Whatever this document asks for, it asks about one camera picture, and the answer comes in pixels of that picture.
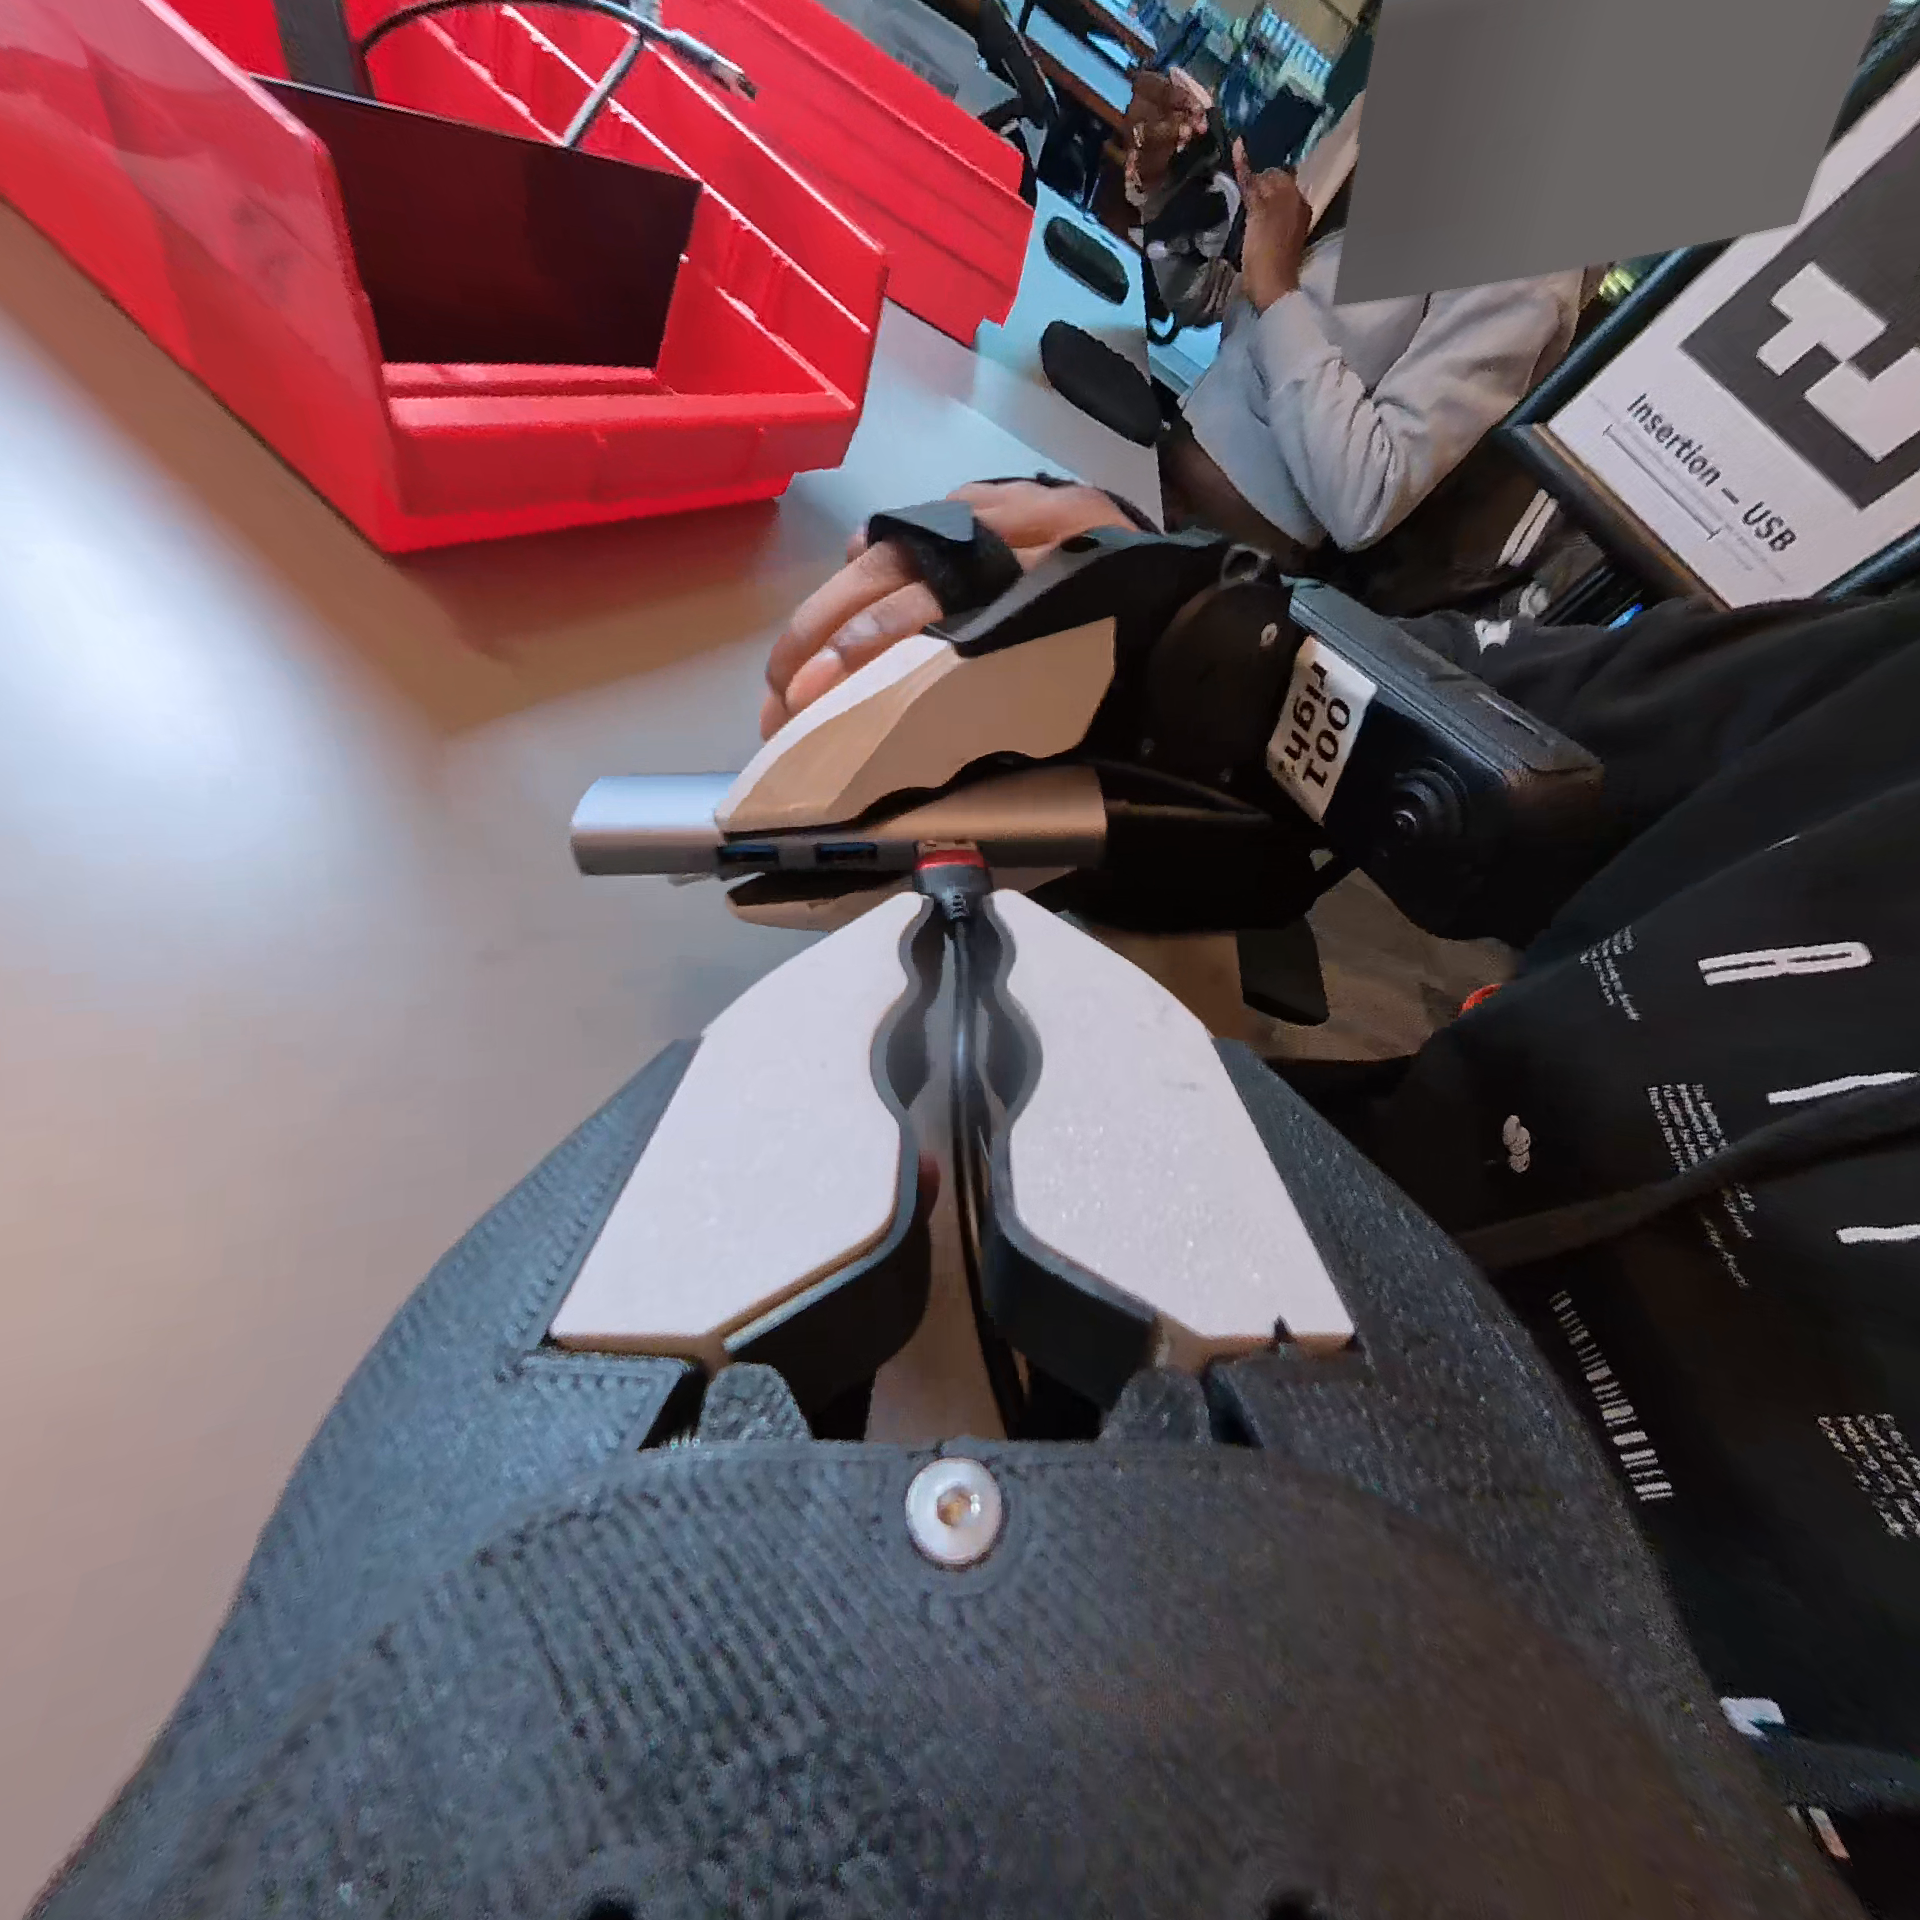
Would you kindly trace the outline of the white printed sign board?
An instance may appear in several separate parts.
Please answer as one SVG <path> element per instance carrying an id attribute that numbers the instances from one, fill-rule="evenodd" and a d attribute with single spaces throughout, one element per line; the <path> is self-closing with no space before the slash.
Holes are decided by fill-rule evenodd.
<path id="1" fill-rule="evenodd" d="M 1724 607 L 1914 578 L 1916 68 L 1833 141 L 1795 226 L 1645 293 L 1516 430 L 1568 512 Z"/>

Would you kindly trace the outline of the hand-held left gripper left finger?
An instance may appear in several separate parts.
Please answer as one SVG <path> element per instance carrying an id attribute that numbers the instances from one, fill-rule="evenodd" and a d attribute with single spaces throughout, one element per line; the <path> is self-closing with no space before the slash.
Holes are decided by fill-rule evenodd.
<path id="1" fill-rule="evenodd" d="M 942 950 L 930 900 L 891 893 L 706 1024 L 556 1345 L 721 1352 L 913 1215 Z"/>

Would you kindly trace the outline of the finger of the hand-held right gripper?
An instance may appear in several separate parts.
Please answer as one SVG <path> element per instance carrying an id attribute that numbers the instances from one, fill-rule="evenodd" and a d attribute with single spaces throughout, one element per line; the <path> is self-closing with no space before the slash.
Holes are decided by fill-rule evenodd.
<path id="1" fill-rule="evenodd" d="M 900 873 L 850 879 L 827 873 L 769 873 L 726 886 L 726 906 L 739 920 L 760 928 L 835 933 L 906 892 L 908 877 Z"/>
<path id="2" fill-rule="evenodd" d="M 896 641 L 766 740 L 715 806 L 723 834 L 845 824 L 994 756 L 1048 761 L 1092 727 L 1116 670 L 1114 617 L 965 656 Z"/>

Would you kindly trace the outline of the person's black printed hoodie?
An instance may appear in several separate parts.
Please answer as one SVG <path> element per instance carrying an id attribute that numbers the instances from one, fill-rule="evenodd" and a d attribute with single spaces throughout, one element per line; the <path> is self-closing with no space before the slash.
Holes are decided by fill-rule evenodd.
<path id="1" fill-rule="evenodd" d="M 1442 1228 L 1638 1201 L 1499 1286 L 1720 1714 L 1916 1916 L 1916 829 L 1858 806 L 1528 967 L 1370 1122 Z"/>

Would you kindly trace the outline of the black textured wrist pad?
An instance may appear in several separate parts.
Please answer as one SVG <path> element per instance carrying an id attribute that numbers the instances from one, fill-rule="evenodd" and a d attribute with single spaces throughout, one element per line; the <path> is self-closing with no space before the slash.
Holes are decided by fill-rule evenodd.
<path id="1" fill-rule="evenodd" d="M 1050 214 L 1040 242 L 1048 260 L 1105 303 L 1137 297 L 1137 256 L 1099 231 L 1066 214 Z"/>
<path id="2" fill-rule="evenodd" d="M 1149 375 L 1094 333 L 1052 319 L 1040 333 L 1040 370 L 1075 412 L 1116 436 L 1141 447 L 1161 444 L 1165 421 Z"/>

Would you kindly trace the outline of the black bin divider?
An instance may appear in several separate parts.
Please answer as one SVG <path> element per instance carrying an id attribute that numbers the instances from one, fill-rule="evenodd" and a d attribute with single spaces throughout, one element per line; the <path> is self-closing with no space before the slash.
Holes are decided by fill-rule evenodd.
<path id="1" fill-rule="evenodd" d="M 262 80 L 328 148 L 392 362 L 654 367 L 701 184 Z"/>

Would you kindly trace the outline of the person's right hand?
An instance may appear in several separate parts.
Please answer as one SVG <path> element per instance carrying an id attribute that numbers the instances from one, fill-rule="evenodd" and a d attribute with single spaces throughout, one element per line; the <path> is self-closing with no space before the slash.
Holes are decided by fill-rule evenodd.
<path id="1" fill-rule="evenodd" d="M 894 518 L 874 513 L 845 565 L 787 620 L 764 670 L 761 738 L 900 640 L 985 606 L 1058 544 L 1105 527 L 1160 527 L 1132 500 L 1052 472 L 972 482 L 949 500 L 972 513 L 972 535 L 898 540 Z"/>

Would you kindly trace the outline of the grey slim usb hub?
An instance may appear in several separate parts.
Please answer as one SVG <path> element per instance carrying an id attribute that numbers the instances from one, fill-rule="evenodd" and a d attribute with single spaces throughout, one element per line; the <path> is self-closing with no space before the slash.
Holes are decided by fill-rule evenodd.
<path id="1" fill-rule="evenodd" d="M 1106 805 L 1086 765 L 1048 762 L 972 776 L 942 792 L 889 797 L 850 823 L 723 828 L 725 775 L 620 775 L 581 797 L 569 847 L 589 877 L 800 879 L 857 889 L 915 870 L 924 846 L 968 842 L 989 865 L 1091 869 Z"/>

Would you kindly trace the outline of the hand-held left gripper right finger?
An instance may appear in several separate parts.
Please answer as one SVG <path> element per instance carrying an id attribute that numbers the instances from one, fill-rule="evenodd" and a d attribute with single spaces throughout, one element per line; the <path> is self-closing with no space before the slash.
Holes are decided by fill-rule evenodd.
<path id="1" fill-rule="evenodd" d="M 1033 1361 L 1216 1361 L 1355 1322 L 1209 1029 L 1157 978 L 997 892 L 1003 1126 L 989 1302 Z"/>

